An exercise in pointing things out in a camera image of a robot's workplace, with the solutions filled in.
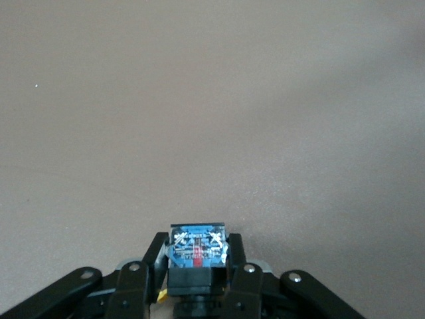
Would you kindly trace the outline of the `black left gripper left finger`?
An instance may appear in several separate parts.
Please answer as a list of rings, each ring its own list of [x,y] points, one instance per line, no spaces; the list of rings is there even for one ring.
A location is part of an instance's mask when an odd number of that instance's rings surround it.
[[[149,318],[167,273],[166,232],[157,233],[141,259],[104,276],[78,268],[28,297],[2,318]]]

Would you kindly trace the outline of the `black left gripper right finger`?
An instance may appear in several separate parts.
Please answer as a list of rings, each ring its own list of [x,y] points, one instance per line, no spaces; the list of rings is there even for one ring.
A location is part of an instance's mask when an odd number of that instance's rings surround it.
[[[303,270],[279,277],[246,259],[242,235],[228,235],[230,288],[226,318],[363,318],[333,291]]]

